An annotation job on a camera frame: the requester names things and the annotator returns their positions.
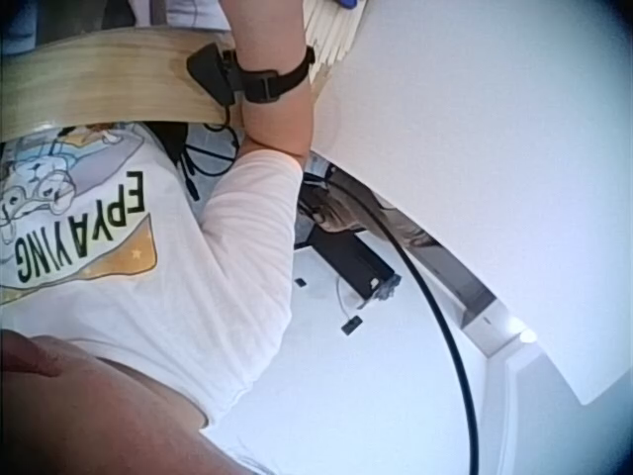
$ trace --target black sensor device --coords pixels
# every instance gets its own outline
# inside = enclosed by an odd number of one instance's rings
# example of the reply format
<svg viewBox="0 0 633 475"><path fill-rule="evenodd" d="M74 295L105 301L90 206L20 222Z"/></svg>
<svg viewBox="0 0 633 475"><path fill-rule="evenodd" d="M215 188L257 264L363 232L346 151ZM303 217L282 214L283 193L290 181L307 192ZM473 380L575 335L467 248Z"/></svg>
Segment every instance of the black sensor device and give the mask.
<svg viewBox="0 0 633 475"><path fill-rule="evenodd" d="M187 70L220 105L232 106L242 91L248 102L268 104L299 86L315 62L315 51L306 48L304 60L287 74L269 69L247 71L237 62L234 49L222 53L216 44L206 45L187 58Z"/></svg>
<svg viewBox="0 0 633 475"><path fill-rule="evenodd" d="M235 93L228 80L229 70L218 45L211 43L189 56L187 70L221 106L235 103Z"/></svg>

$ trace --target skin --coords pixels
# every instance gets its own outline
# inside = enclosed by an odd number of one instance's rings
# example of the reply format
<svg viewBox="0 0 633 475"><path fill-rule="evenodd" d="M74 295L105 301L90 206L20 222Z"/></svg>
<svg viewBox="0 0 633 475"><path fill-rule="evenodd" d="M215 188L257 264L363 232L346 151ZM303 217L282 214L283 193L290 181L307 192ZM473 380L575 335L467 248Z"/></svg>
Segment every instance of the skin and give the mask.
<svg viewBox="0 0 633 475"><path fill-rule="evenodd" d="M2 473L252 473L160 394L76 346L10 331L1 343Z"/></svg>
<svg viewBox="0 0 633 475"><path fill-rule="evenodd" d="M237 59L287 73L304 58L303 2L224 0ZM242 156L284 151L304 166L313 136L310 83L267 105L242 104ZM205 416L184 396L50 336L2 331L1 473L252 473L199 433Z"/></svg>

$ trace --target shirt sleeve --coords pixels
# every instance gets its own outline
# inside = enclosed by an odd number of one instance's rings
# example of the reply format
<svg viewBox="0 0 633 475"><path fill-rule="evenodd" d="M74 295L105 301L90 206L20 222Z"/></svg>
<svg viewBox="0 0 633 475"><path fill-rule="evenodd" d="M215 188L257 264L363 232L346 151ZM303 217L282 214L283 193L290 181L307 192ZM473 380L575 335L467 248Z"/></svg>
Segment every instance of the shirt sleeve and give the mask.
<svg viewBox="0 0 633 475"><path fill-rule="evenodd" d="M266 307L289 315L302 179L301 166L285 153L248 153L220 180L202 213L203 235L224 280L252 302L253 312Z"/></svg>

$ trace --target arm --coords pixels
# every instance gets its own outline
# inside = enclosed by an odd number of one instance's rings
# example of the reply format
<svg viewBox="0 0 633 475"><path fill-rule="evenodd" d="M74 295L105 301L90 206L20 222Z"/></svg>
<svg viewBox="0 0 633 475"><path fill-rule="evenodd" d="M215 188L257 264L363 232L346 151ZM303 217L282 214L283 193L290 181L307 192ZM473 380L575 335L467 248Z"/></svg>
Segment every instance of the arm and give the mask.
<svg viewBox="0 0 633 475"><path fill-rule="evenodd" d="M221 0L230 23L237 60L246 70L292 71L306 54L301 0ZM272 104L242 105L246 140L239 154L274 149L305 164L313 138L310 82Z"/></svg>

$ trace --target blue object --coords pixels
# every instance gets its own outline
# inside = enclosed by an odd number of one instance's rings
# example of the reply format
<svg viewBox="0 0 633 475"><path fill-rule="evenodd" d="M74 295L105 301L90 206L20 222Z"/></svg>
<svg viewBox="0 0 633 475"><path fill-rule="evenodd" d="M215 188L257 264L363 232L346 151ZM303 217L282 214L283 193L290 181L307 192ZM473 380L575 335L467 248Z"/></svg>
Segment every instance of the blue object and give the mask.
<svg viewBox="0 0 633 475"><path fill-rule="evenodd" d="M336 3L338 3L343 8L351 10L353 8L356 8L356 5L358 5L358 0L336 0Z"/></svg>

